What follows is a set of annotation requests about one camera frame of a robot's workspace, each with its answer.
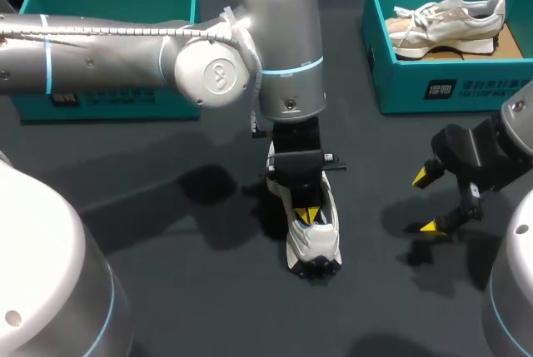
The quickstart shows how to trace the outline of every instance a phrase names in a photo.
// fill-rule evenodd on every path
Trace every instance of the screw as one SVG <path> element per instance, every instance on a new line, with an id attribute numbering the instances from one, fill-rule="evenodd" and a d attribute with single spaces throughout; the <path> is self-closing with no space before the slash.
<path id="1" fill-rule="evenodd" d="M 10 326 L 14 326 L 16 328 L 22 326 L 22 317 L 17 311 L 10 310 L 6 313 L 4 316 L 4 319 Z"/>
<path id="2" fill-rule="evenodd" d="M 526 103 L 524 101 L 518 101 L 513 104 L 513 111 L 515 112 L 521 112 L 522 109 L 526 106 Z"/>
<path id="3" fill-rule="evenodd" d="M 288 99 L 285 101 L 285 107 L 287 110 L 293 110 L 296 107 L 294 99 Z"/>

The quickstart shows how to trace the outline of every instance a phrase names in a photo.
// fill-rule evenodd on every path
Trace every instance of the beige sneaker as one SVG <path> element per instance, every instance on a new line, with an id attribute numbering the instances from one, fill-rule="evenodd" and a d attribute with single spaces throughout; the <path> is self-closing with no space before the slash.
<path id="1" fill-rule="evenodd" d="M 431 49 L 450 47 L 459 52 L 490 54 L 506 20 L 506 0 L 430 2 L 416 10 L 394 8 L 386 20 L 394 53 L 423 58 Z"/>

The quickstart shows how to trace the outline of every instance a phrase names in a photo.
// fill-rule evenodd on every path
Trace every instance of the logo on box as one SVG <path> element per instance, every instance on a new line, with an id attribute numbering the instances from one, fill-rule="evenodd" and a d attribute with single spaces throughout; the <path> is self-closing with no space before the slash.
<path id="1" fill-rule="evenodd" d="M 450 99 L 456 84 L 457 80 L 431 80 L 424 99 Z"/>
<path id="2" fill-rule="evenodd" d="M 50 95 L 50 100 L 55 107 L 80 107 L 80 101 L 74 94 Z"/>

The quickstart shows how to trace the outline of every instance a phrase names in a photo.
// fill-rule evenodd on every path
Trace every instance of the white cylindrical housing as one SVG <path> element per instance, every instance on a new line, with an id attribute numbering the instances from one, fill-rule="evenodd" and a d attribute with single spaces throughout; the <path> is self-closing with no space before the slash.
<path id="1" fill-rule="evenodd" d="M 533 191 L 513 215 L 492 267 L 483 330 L 495 357 L 533 355 Z"/>
<path id="2" fill-rule="evenodd" d="M 75 210 L 0 162 L 0 355 L 126 357 L 125 293 Z"/>
<path id="3" fill-rule="evenodd" d="M 302 121 L 326 107 L 317 0 L 242 0 L 263 66 L 262 114 Z"/>

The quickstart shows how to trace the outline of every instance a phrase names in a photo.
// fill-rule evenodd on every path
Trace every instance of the cable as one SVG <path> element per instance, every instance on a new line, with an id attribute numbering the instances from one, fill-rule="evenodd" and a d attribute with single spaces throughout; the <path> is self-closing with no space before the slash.
<path id="1" fill-rule="evenodd" d="M 247 65 L 249 71 L 253 71 L 255 74 L 255 81 L 252 89 L 252 108 L 250 110 L 250 128 L 252 135 L 257 135 L 261 132 L 257 125 L 256 106 L 259 103 L 259 94 L 261 92 L 263 67 L 259 55 L 257 55 L 256 49 L 247 40 L 252 40 L 252 36 L 248 30 L 241 25 L 236 19 L 233 11 L 230 7 L 224 8 L 225 16 L 222 16 L 230 25 L 232 29 L 232 36 L 238 41 L 241 47 L 242 60 Z"/>
<path id="2" fill-rule="evenodd" d="M 0 37 L 16 36 L 124 36 L 124 37 L 184 37 L 225 43 L 235 47 L 238 41 L 224 34 L 182 28 L 119 28 L 119 27 L 24 27 L 0 28 Z"/>

